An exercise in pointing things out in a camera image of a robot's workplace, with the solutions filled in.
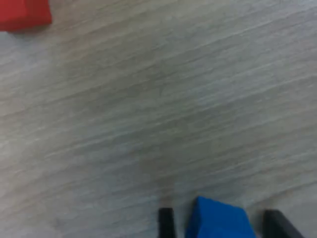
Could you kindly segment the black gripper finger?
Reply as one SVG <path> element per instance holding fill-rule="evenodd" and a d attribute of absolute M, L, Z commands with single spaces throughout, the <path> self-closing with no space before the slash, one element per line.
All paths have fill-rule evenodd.
<path fill-rule="evenodd" d="M 268 209 L 263 214 L 263 238 L 304 238 L 279 210 Z"/>
<path fill-rule="evenodd" d="M 172 208 L 158 210 L 158 237 L 175 238 L 174 212 Z"/>

